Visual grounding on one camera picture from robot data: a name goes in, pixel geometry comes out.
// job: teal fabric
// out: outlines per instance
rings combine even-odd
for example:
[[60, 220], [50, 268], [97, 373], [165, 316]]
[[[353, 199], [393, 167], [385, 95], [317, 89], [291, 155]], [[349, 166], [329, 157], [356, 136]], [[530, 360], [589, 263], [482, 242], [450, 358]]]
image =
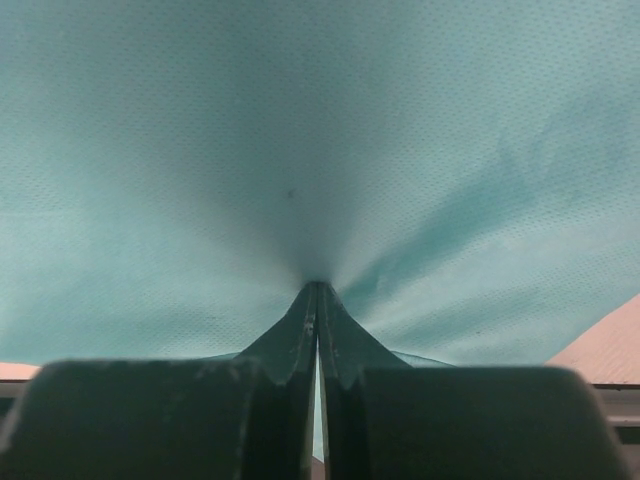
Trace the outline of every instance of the teal fabric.
[[0, 360], [240, 351], [310, 279], [539, 363], [640, 290], [635, 0], [4, 0]]

